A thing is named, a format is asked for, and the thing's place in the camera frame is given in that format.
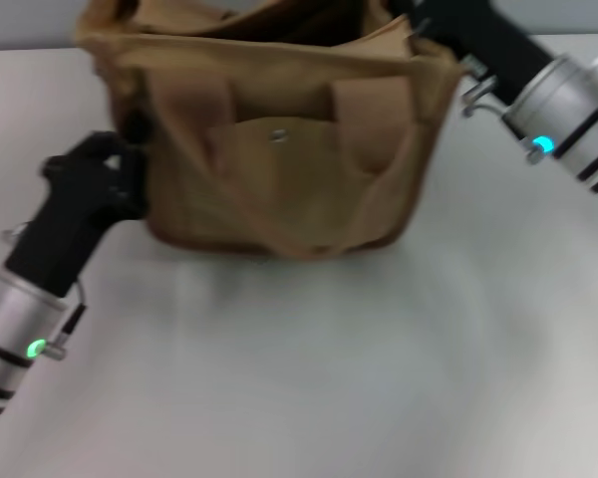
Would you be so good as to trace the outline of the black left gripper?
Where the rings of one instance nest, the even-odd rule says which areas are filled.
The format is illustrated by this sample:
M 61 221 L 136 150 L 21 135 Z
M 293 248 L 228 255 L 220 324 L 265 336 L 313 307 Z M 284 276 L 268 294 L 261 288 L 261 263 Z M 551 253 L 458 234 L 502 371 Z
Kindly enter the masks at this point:
M 95 131 L 66 155 L 49 158 L 42 169 L 49 185 L 46 200 L 4 267 L 66 297 L 109 229 L 146 216 L 146 161 L 131 144 L 146 144 L 151 134 L 146 114 L 129 113 L 122 137 Z

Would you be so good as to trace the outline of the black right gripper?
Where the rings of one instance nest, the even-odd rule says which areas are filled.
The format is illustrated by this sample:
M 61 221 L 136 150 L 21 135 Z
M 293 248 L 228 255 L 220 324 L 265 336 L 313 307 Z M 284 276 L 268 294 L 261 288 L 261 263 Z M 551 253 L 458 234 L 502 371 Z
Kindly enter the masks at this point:
M 422 37 L 450 48 L 458 60 L 484 65 L 479 79 L 494 76 L 494 95 L 512 105 L 554 57 L 487 0 L 393 0 L 389 11 L 406 15 Z

